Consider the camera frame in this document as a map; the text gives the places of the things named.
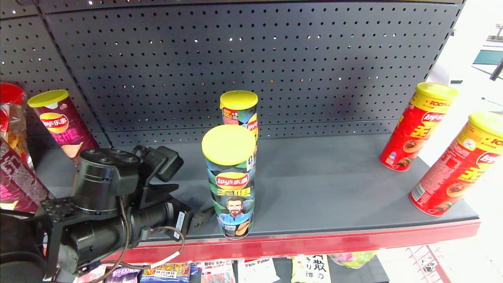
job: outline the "perforated metal panel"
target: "perforated metal panel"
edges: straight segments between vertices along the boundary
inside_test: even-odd
[[[93,136],[102,148],[108,148],[110,143],[102,132],[93,133]],[[28,136],[28,146],[34,150],[58,149],[60,145],[54,140],[50,134],[35,134]]]
[[[398,120],[264,125],[260,128],[259,138],[391,133],[397,121]],[[115,146],[199,143],[207,131],[208,129],[126,131],[111,132],[108,133],[108,137]]]
[[[37,8],[31,1],[2,0],[0,5],[0,19],[36,15]]]
[[[216,126],[219,96],[235,89],[259,95],[263,129],[397,119],[460,8],[157,6],[51,14],[48,21],[107,132]]]
[[[73,103],[90,130],[101,131],[42,20],[38,16],[5,19],[0,22],[0,29],[0,80],[19,85],[28,96],[54,89],[69,90]],[[47,134],[47,129],[31,109],[27,115],[29,134]]]

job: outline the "potato chip canister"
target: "potato chip canister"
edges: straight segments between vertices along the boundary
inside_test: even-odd
[[[253,226],[256,140],[239,125],[221,125],[203,137],[211,197],[224,236],[239,239]]]
[[[99,147],[68,91],[53,90],[38,94],[28,100],[28,105],[75,165],[82,151]]]
[[[452,87],[419,83],[379,157],[382,164],[407,171],[457,96]]]
[[[422,212],[441,216],[503,155],[503,116],[476,112],[409,194]]]
[[[229,91],[220,96],[220,109],[224,124],[240,125],[247,128],[259,139],[257,103],[259,97],[251,91]],[[257,146],[254,153],[257,159]]]

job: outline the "sticker label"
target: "sticker label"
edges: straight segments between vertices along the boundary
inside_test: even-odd
[[[177,220],[177,225],[175,226],[175,228],[177,228],[178,230],[181,231],[182,227],[184,225],[184,220],[185,220],[185,213],[183,213],[183,212],[178,213],[178,220]],[[180,234],[178,234],[177,232],[174,232],[173,236],[177,239],[180,238]]]

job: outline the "gray shelf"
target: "gray shelf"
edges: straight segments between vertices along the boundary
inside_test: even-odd
[[[378,155],[388,137],[378,134],[260,140],[251,235],[407,228],[478,218],[464,200],[439,218],[416,209],[407,194],[428,166],[418,159],[407,172],[385,168]],[[180,184],[174,196],[194,209],[210,206],[201,145],[168,147],[185,160],[173,179]],[[49,150],[36,172],[61,197],[70,194],[74,171],[61,150]],[[189,235],[189,239],[215,237],[220,237],[215,219]]]
[[[280,278],[276,283],[290,283],[292,278],[292,260],[288,258],[274,258],[276,274]],[[389,278],[384,271],[379,259],[374,257],[360,269],[346,268],[328,260],[330,278],[333,283],[387,283]],[[237,268],[234,265],[234,274],[237,281]],[[190,278],[190,282],[201,282],[201,272]]]

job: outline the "snack bag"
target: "snack bag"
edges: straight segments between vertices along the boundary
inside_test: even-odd
[[[0,83],[0,137],[33,169],[26,141],[26,100],[20,87]]]
[[[208,261],[203,264],[201,283],[236,283],[232,261]]]
[[[167,263],[156,268],[150,268],[143,272],[140,283],[189,282],[190,264],[188,263]]]
[[[329,258],[340,266],[345,266],[352,269],[361,268],[365,263],[369,262],[376,255],[376,251],[352,252],[352,253],[335,253],[329,254]]]
[[[292,258],[292,283],[331,283],[326,255],[304,255]]]
[[[82,275],[81,277],[75,278],[73,283],[88,283],[95,279],[100,278],[105,274],[107,267],[104,265],[100,265],[95,269],[91,270],[88,274]]]
[[[237,262],[239,283],[272,283],[279,279],[272,258],[245,259]]]
[[[199,273],[199,269],[201,269],[201,267],[199,266],[198,267],[198,264],[197,263],[191,263],[190,264],[190,275],[197,275]]]
[[[115,269],[108,276],[105,283],[138,283],[138,277],[141,275],[141,270],[120,267]]]
[[[21,157],[0,138],[0,207],[35,213],[51,193]]]

